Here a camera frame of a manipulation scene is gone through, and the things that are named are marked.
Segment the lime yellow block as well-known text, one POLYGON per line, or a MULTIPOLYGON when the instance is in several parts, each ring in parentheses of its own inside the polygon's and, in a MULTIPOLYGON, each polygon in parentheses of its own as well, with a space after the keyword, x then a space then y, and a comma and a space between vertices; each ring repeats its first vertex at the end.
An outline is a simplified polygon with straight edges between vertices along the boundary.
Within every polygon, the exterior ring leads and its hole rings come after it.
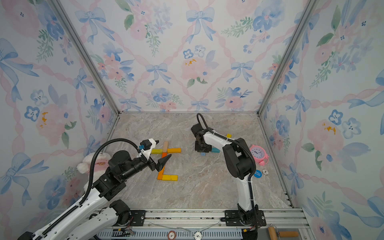
POLYGON ((152 150, 152 154, 162 154, 163 153, 163 150, 161 149, 153 149, 152 150))

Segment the natural wood block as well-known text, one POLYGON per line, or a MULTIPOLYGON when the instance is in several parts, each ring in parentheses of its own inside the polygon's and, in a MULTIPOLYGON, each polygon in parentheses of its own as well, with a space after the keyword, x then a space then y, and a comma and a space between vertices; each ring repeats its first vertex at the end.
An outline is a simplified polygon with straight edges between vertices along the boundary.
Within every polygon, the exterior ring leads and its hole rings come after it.
POLYGON ((163 153, 167 153, 168 152, 168 147, 169 147, 169 142, 168 141, 164 141, 163 153))

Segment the amber yellow block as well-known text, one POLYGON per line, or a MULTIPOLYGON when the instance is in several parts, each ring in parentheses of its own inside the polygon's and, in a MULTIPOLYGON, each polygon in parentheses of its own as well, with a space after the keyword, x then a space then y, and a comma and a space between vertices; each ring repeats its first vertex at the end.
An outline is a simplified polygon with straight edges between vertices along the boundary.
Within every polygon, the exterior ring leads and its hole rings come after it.
POLYGON ((170 149, 167 149, 167 153, 168 154, 181 153, 181 152, 182 152, 181 148, 170 148, 170 149))

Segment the yellow long block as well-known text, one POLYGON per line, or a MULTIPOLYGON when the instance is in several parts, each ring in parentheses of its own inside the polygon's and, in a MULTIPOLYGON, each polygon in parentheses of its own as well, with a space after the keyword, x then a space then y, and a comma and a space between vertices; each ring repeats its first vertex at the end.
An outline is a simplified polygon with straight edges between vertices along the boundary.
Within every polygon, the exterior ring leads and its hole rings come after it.
POLYGON ((162 181, 178 181, 178 176, 177 175, 163 175, 162 176, 162 181))

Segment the orange small block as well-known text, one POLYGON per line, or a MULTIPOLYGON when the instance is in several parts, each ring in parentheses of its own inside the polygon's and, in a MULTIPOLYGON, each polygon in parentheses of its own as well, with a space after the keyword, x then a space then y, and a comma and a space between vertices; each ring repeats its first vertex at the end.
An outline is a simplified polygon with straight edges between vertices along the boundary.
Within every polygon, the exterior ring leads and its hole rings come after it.
POLYGON ((158 180, 162 180, 163 179, 163 175, 164 175, 164 168, 158 173, 158 177, 157 177, 157 179, 158 180))

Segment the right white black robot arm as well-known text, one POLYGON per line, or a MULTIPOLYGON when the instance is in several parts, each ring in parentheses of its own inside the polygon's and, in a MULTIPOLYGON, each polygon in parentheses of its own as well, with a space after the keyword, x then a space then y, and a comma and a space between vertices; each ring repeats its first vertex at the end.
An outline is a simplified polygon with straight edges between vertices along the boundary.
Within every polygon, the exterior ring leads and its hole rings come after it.
POLYGON ((252 177, 256 173, 256 162, 244 139, 231 139, 212 128, 203 128, 197 123, 191 127, 196 138, 195 150, 208 152, 212 148, 221 149, 227 169, 235 178, 238 190, 238 213, 228 217, 226 222, 237 222, 244 226, 260 228, 266 225, 263 211, 254 201, 252 177))

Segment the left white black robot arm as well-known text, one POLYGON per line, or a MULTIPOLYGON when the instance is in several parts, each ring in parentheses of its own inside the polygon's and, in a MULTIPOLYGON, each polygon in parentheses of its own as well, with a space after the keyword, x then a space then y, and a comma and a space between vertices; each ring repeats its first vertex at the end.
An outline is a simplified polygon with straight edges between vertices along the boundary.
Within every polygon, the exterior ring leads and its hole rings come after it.
POLYGON ((89 183, 85 194, 61 215, 32 232, 24 232, 20 240, 88 240, 101 230, 114 224, 126 224, 130 219, 130 208, 121 200, 114 201, 101 214, 83 222, 100 206, 112 200, 126 187, 126 181, 142 170, 160 172, 170 155, 154 161, 152 150, 159 143, 158 140, 143 140, 139 146, 124 138, 112 139, 102 144, 95 152, 90 166, 89 183), (101 151, 113 143, 128 143, 135 148, 138 155, 132 159, 127 151, 118 151, 108 161, 104 174, 95 180, 95 164, 101 151))

